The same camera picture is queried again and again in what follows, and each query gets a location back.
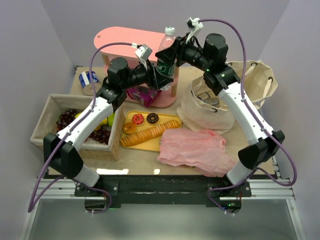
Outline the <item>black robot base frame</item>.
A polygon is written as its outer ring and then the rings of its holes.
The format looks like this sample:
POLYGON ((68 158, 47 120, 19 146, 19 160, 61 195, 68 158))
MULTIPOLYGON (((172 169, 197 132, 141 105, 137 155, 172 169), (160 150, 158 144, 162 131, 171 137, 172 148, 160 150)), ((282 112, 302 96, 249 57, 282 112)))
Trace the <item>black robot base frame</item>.
POLYGON ((87 210, 101 210, 105 204, 205 205, 237 213, 242 200, 251 197, 249 182, 233 187, 226 177, 203 175, 102 175, 94 189, 79 183, 74 192, 84 197, 87 210))

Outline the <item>blue silver Red Bull can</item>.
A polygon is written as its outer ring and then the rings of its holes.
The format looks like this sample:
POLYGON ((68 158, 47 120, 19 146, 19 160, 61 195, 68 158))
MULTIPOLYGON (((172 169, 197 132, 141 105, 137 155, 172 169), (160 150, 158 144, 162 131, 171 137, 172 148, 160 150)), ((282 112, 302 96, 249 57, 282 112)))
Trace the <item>blue silver Red Bull can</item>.
POLYGON ((209 92, 202 92, 199 95, 197 95, 197 98, 204 101, 205 99, 211 98, 211 94, 209 92))

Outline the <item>silver purple drink can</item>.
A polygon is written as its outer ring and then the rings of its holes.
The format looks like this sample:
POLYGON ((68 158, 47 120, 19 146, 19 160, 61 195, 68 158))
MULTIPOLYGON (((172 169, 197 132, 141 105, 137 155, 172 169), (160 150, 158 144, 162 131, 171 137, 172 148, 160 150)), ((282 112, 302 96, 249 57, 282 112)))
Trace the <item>silver purple drink can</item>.
POLYGON ((211 106, 214 106, 214 107, 217 107, 217 108, 220 105, 220 100, 217 97, 206 98, 206 99, 203 100, 203 102, 205 104, 208 104, 208 105, 211 105, 211 106))

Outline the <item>purple snack packet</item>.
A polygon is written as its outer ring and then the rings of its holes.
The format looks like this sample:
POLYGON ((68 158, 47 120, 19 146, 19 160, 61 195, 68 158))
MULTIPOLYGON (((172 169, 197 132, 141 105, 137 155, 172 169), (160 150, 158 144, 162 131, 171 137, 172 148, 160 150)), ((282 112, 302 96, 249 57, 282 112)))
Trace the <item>purple snack packet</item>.
POLYGON ((130 100, 144 106, 145 108, 152 107, 161 93, 161 90, 154 90, 143 85, 126 90, 127 97, 130 100))

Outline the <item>pink plastic bag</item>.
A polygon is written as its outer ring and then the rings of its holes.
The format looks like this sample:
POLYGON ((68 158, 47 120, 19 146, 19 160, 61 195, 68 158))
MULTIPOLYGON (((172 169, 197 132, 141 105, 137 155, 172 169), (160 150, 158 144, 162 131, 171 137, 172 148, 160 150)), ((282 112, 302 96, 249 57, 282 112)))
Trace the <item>pink plastic bag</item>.
POLYGON ((206 177, 223 177, 236 165, 226 154, 226 143, 219 133, 209 129, 168 129, 160 139, 157 160, 174 167, 194 167, 206 177))

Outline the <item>clear water bottle green label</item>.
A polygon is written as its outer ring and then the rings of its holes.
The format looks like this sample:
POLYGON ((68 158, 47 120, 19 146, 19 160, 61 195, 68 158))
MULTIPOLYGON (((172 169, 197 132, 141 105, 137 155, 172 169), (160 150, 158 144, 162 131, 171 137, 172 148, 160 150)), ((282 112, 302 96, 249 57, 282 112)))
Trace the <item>clear water bottle green label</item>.
POLYGON ((176 29, 173 26, 167 26, 165 28, 164 37, 158 47, 158 52, 164 51, 164 53, 160 54, 160 58, 157 58, 156 63, 157 70, 170 78, 174 77, 175 66, 169 58, 171 51, 167 49, 170 48, 175 41, 175 31, 176 29))

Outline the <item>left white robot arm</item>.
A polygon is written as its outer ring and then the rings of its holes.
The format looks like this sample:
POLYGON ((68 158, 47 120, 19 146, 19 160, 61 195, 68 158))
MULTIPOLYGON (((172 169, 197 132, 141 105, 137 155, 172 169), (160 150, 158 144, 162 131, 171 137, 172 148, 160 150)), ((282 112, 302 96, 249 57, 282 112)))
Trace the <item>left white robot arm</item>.
POLYGON ((123 57, 114 58, 107 69, 107 81, 87 108, 57 134, 48 133, 43 139, 45 164, 61 175, 89 187, 97 185, 100 175, 84 164, 79 149, 96 127, 114 113, 127 98, 126 90, 147 84, 159 90, 173 78, 159 72, 147 61, 131 69, 123 57))

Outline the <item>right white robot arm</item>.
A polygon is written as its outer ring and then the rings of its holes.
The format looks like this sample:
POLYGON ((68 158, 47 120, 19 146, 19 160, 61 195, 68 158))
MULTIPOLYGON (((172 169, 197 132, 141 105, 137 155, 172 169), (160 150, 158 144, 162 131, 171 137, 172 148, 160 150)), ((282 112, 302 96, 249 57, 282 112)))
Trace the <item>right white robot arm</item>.
POLYGON ((280 130, 274 131, 248 96, 241 93, 241 80, 226 63, 228 49, 222 35, 210 33, 203 47, 195 46, 187 37, 177 37, 171 46, 156 52, 155 56, 168 65, 188 63, 202 70, 205 84, 227 105, 241 126, 248 146, 238 152, 238 163, 226 175, 237 185, 277 153, 285 135, 280 130))

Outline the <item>cream canvas tote bag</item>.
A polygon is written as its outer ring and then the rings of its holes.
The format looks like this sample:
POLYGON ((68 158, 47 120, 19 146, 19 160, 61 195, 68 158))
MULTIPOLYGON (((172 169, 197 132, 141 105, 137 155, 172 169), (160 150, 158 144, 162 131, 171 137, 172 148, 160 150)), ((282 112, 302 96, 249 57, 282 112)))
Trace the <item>cream canvas tote bag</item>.
MULTIPOLYGON (((244 90, 256 109, 260 109, 265 99, 273 95, 278 87, 272 68, 263 61, 248 60, 246 62, 244 90)), ((176 113, 182 122, 192 131, 209 129, 223 135, 234 125, 236 119, 219 99, 219 107, 204 103, 197 95, 209 92, 211 98, 217 98, 205 84, 204 77, 193 79, 182 96, 176 113)))

